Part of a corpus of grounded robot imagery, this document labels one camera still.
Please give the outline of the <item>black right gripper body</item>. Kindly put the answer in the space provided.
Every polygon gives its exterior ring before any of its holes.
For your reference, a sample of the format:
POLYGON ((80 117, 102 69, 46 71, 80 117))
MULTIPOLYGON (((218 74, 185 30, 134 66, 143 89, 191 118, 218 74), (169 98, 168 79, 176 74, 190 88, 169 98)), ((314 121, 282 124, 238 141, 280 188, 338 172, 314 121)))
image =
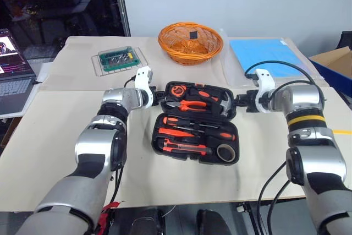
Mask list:
POLYGON ((256 102, 255 102, 257 93, 258 93, 258 90, 248 90, 246 94, 243 96, 243 103, 248 113, 258 112, 258 109, 256 107, 256 102))

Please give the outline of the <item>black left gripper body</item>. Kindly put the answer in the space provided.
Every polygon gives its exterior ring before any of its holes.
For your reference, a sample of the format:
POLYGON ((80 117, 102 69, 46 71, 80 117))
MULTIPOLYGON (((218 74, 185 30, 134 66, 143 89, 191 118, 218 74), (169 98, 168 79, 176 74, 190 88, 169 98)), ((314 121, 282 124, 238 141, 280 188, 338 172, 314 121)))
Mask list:
POLYGON ((166 93, 165 93, 165 91, 156 91, 156 90, 152 90, 152 94, 153 94, 153 103, 152 103, 152 106, 158 106, 159 103, 165 102, 165 100, 166 100, 166 93))

